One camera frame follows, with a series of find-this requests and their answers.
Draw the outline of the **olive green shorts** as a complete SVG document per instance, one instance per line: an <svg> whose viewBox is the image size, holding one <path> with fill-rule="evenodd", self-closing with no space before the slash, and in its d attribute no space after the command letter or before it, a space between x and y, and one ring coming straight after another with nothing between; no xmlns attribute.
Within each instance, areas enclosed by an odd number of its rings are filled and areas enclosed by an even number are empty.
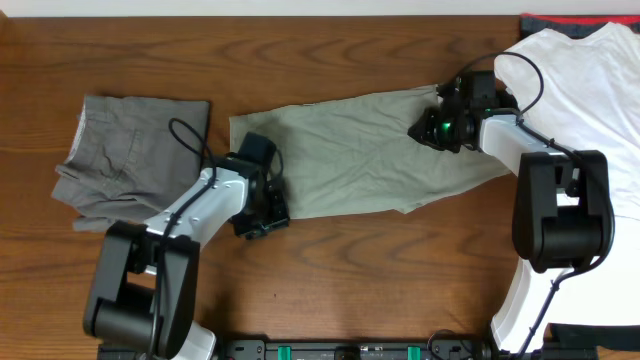
<svg viewBox="0 0 640 360"><path fill-rule="evenodd" d="M238 151L248 132L276 145L273 169L284 177L293 219L409 213L509 172L483 153L440 152L411 139L409 127L438 102L426 85L234 116L230 148Z"/></svg>

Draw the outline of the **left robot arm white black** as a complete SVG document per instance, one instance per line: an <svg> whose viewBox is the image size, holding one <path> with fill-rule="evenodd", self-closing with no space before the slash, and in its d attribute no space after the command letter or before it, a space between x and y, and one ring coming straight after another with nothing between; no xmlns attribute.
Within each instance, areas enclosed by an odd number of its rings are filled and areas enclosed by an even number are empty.
<svg viewBox="0 0 640 360"><path fill-rule="evenodd" d="M194 320L200 252L229 223L262 237L289 223L271 155L231 153L163 212L106 232L83 329L136 359L211 359L217 338Z"/></svg>

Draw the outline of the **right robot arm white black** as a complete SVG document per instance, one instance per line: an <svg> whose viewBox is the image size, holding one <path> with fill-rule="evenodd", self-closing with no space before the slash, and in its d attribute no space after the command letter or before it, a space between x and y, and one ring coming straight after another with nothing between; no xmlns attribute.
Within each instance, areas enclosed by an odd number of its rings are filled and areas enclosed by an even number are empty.
<svg viewBox="0 0 640 360"><path fill-rule="evenodd" d="M491 322L483 358L534 359L533 340L567 280L597 268L615 232L607 160L576 151L524 122L515 98L491 71L472 71L436 88L408 136L437 151L466 148L498 159L517 177L512 242L519 264L507 298Z"/></svg>

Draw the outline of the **folded grey shorts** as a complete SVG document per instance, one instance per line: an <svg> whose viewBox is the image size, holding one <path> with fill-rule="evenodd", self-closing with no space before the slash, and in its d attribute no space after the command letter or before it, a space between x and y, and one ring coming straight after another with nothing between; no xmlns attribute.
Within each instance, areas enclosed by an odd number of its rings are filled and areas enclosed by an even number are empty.
<svg viewBox="0 0 640 360"><path fill-rule="evenodd" d="M52 197L73 207L77 232L142 223L198 179L210 104L87 95Z"/></svg>

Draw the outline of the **dark garment with red trim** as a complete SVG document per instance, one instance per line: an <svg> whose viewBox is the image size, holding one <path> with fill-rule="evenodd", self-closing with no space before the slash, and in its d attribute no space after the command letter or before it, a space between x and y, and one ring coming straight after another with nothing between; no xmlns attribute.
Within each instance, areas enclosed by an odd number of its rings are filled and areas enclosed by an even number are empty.
<svg viewBox="0 0 640 360"><path fill-rule="evenodd" d="M544 29L551 29L571 39L583 39L608 23L621 24L634 33L639 33L638 15L568 16L525 13L519 17L519 38L523 40Z"/></svg>

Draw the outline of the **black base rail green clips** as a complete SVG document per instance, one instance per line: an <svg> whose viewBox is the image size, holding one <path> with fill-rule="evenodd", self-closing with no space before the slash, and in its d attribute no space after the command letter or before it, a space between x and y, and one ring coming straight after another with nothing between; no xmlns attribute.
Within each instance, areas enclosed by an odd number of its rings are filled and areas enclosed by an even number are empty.
<svg viewBox="0 0 640 360"><path fill-rule="evenodd" d="M511 354L497 350L488 341L455 335L435 335L426 342L331 343L235 340L216 344L213 350L194 348L173 359L213 360L503 360ZM96 359L147 359L146 355L112 344L98 346ZM546 343L539 350L517 359L597 360L595 347L569 348Z"/></svg>

